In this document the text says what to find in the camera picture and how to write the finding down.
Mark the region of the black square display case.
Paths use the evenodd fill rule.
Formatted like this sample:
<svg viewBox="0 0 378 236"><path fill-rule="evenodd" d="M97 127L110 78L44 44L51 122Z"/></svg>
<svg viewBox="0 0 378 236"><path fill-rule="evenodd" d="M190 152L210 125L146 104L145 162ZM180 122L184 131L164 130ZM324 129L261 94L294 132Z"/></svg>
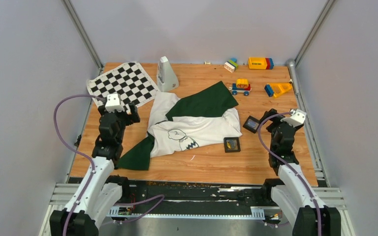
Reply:
<svg viewBox="0 0 378 236"><path fill-rule="evenodd" d="M257 133L260 126L260 121L252 116L249 116L243 124L243 128L250 131L251 133Z"/></svg>

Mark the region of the white green garment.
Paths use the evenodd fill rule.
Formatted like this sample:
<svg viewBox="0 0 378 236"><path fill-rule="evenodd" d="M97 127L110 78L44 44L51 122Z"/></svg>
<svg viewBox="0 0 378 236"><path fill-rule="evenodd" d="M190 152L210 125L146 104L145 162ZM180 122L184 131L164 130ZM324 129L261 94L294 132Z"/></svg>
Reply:
<svg viewBox="0 0 378 236"><path fill-rule="evenodd" d="M221 144L241 137L237 100L224 82L179 98L158 92L150 111L146 137L122 155L117 169L146 171L151 158Z"/></svg>

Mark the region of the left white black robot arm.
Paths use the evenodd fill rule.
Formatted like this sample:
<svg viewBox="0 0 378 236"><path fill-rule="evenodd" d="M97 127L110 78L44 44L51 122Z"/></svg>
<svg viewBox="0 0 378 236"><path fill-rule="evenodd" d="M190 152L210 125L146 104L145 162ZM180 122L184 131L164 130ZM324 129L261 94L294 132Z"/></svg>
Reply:
<svg viewBox="0 0 378 236"><path fill-rule="evenodd" d="M120 105L99 108L99 136L90 166L73 197L62 210L52 212L49 224L53 236L97 236L111 207L126 203L131 190L126 177L111 175L123 151L125 128L139 123L137 107L129 103L130 113Z"/></svg>

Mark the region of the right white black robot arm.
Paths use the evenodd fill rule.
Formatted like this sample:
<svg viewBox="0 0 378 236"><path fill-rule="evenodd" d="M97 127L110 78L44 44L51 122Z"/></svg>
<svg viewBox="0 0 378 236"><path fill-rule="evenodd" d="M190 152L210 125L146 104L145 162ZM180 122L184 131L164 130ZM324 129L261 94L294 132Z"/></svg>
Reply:
<svg viewBox="0 0 378 236"><path fill-rule="evenodd" d="M265 181L261 198L267 205L279 206L294 236L340 236L339 211L329 207L312 189L292 150L295 133L303 127L306 116L300 109L284 113L271 109L259 120L259 128L271 121L267 127L270 146L265 145L262 137L259 141L269 152L269 164L278 176Z"/></svg>

